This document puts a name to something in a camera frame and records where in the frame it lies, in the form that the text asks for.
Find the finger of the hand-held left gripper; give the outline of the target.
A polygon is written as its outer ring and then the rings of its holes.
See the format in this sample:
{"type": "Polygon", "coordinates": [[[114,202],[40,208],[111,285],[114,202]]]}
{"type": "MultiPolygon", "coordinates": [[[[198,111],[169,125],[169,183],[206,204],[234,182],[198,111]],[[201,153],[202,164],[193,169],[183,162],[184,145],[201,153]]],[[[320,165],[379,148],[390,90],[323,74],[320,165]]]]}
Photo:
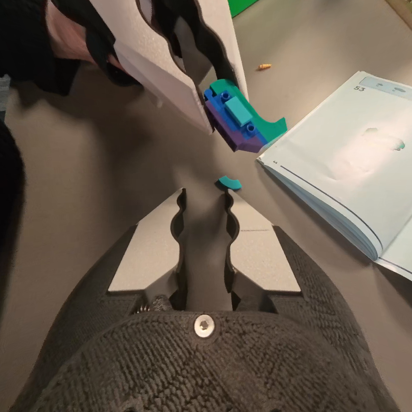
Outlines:
{"type": "Polygon", "coordinates": [[[198,85],[178,65],[167,38],[152,28],[151,1],[93,0],[115,37],[114,50],[126,72],[161,103],[208,135],[213,133],[198,85]]]}
{"type": "Polygon", "coordinates": [[[249,98],[228,1],[154,1],[154,26],[195,84],[213,68],[249,98]]]}

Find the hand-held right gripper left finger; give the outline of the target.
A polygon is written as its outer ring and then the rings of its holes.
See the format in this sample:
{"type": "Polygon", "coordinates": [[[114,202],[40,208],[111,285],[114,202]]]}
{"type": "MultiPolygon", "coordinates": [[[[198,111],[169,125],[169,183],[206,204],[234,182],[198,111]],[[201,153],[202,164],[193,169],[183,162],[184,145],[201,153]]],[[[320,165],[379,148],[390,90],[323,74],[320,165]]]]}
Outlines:
{"type": "Polygon", "coordinates": [[[186,189],[180,188],[138,222],[108,293],[142,292],[147,303],[165,295],[175,310],[186,309],[188,281],[179,240],[186,205],[186,189]]]}

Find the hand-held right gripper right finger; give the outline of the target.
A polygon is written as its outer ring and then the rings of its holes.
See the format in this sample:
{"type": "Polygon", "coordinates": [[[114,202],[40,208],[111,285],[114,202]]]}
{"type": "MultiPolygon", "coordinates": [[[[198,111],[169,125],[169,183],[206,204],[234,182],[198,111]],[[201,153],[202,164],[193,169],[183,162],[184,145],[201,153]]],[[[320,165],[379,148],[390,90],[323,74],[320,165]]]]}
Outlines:
{"type": "Polygon", "coordinates": [[[224,196],[230,236],[224,284],[232,309],[275,310],[271,296],[301,297],[273,224],[232,189],[224,196]]]}

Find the teal curved lego piece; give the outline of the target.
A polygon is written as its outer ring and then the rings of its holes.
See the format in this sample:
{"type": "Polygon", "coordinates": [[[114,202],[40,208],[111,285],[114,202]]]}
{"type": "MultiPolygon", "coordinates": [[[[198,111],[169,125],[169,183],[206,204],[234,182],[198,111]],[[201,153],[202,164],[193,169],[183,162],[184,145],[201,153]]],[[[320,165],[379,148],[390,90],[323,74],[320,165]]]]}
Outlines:
{"type": "Polygon", "coordinates": [[[242,184],[238,179],[231,179],[228,176],[222,176],[218,178],[215,185],[222,190],[230,189],[233,191],[238,191],[242,189],[242,184]]]}

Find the blue purple green lego assembly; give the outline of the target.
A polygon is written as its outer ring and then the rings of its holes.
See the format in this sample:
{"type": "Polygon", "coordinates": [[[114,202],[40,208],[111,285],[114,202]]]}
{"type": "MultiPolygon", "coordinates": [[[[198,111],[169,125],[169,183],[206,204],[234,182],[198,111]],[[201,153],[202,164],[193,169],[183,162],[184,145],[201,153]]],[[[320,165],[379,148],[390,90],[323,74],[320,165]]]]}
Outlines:
{"type": "Polygon", "coordinates": [[[265,121],[230,80],[214,81],[203,95],[212,126],[233,152],[259,153],[287,131],[284,117],[265,121]]]}

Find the lego instruction booklet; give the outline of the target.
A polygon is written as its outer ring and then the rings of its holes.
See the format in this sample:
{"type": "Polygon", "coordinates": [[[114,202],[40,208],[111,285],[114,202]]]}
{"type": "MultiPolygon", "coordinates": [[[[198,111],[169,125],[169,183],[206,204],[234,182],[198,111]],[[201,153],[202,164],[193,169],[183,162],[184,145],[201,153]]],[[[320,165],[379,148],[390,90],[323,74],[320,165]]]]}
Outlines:
{"type": "Polygon", "coordinates": [[[412,278],[412,88],[358,71],[257,158],[369,260],[412,278]]]}

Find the person's left hand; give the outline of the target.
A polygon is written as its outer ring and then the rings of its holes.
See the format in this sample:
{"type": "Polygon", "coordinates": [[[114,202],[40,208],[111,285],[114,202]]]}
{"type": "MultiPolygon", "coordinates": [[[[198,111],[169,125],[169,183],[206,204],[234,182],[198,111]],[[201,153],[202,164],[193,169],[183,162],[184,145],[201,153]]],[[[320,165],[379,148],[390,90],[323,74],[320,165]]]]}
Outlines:
{"type": "Polygon", "coordinates": [[[55,56],[95,64],[112,78],[127,77],[115,49],[114,11],[110,1],[46,1],[45,20],[55,56]]]}

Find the green plastic tray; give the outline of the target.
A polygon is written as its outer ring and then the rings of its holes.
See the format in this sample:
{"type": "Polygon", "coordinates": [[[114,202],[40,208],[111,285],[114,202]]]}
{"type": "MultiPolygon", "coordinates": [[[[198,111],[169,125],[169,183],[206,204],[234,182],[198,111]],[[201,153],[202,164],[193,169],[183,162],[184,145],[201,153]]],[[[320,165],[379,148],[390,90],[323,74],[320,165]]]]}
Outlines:
{"type": "Polygon", "coordinates": [[[231,17],[234,18],[258,0],[228,0],[231,17]]]}

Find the person's dark clothing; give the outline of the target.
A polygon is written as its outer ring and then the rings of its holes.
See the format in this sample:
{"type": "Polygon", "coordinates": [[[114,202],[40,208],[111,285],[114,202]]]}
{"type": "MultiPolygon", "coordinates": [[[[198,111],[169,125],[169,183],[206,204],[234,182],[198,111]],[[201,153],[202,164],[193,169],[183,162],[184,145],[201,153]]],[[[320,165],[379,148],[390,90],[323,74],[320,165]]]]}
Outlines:
{"type": "Polygon", "coordinates": [[[5,124],[10,77],[0,77],[0,319],[3,318],[24,205],[25,170],[20,150],[5,124]]]}

